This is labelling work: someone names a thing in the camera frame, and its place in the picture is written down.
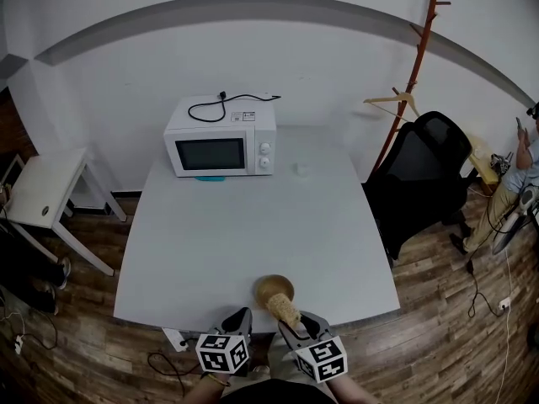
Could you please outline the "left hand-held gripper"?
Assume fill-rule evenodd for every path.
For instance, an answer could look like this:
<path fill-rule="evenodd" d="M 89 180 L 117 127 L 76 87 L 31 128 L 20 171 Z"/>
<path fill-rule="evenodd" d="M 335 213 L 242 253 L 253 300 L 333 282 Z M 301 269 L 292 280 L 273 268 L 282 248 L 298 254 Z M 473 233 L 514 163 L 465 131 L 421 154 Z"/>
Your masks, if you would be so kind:
<path fill-rule="evenodd" d="M 235 375 L 249 360 L 248 344 L 252 332 L 252 312 L 248 307 L 218 322 L 218 329 L 201 333 L 195 351 L 206 373 Z"/>

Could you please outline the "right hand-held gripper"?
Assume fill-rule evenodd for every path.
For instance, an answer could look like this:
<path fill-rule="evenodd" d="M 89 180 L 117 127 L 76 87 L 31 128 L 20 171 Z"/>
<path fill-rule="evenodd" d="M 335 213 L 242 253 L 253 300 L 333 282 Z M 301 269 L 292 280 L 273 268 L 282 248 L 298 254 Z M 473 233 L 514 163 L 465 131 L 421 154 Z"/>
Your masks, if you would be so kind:
<path fill-rule="evenodd" d="M 280 334 L 292 350 L 298 369 L 316 382 L 326 382 L 348 372 L 348 355 L 340 336 L 328 321 L 309 311 L 301 311 L 301 324 L 308 335 L 300 336 L 284 321 L 278 321 Z"/>

